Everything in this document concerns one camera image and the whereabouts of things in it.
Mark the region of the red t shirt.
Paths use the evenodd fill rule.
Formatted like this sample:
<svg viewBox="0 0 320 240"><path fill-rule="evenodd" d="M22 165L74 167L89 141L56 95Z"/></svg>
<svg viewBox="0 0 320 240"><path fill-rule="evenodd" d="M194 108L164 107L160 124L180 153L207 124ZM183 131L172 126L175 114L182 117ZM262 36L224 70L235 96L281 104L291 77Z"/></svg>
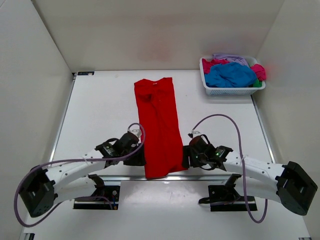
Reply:
<svg viewBox="0 0 320 240"><path fill-rule="evenodd" d="M173 79L142 79L134 83L139 123L145 130L145 176L162 178L185 171Z"/></svg>

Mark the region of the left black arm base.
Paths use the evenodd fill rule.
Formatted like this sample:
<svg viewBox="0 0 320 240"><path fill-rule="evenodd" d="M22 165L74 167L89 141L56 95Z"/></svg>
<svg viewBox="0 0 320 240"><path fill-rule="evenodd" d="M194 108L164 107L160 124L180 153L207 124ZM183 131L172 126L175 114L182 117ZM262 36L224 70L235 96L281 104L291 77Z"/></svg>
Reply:
<svg viewBox="0 0 320 240"><path fill-rule="evenodd" d="M95 191L91 196L79 197L74 200L75 210L110 210L119 209L120 185L105 185L97 174L88 176L93 180Z"/></svg>

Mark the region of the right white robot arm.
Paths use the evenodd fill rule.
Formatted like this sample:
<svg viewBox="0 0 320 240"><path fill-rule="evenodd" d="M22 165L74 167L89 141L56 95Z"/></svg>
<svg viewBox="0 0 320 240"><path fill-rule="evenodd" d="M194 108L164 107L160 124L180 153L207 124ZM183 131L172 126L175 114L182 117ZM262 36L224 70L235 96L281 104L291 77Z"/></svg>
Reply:
<svg viewBox="0 0 320 240"><path fill-rule="evenodd" d="M217 210L236 201L258 197L278 202L290 212L305 216L318 190L298 163L279 164L241 156L230 147L214 147L204 134L183 147L182 165L202 170L208 166L207 171L219 169L231 174L225 183L209 185L209 196L198 201Z"/></svg>

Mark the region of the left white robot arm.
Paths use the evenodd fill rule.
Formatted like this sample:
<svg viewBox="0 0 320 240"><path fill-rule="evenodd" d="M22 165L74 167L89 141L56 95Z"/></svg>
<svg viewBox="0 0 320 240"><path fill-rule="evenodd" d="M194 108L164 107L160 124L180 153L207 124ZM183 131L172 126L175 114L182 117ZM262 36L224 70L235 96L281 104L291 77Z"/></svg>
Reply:
<svg viewBox="0 0 320 240"><path fill-rule="evenodd" d="M139 129L129 130L121 138L111 138L97 145L80 159L57 160L34 167L18 188L29 215L40 217L66 200L101 198L105 192L104 182L95 172L120 162L144 166L142 136Z"/></svg>

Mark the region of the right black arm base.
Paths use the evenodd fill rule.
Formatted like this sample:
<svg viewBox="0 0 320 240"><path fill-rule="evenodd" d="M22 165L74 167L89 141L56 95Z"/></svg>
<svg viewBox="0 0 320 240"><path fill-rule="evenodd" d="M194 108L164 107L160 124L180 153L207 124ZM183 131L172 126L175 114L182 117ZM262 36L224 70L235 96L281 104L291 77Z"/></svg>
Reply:
<svg viewBox="0 0 320 240"><path fill-rule="evenodd" d="M210 206L211 212L246 212L246 203L235 189L242 175L233 173L225 183L208 185L208 196L198 200L199 205Z"/></svg>

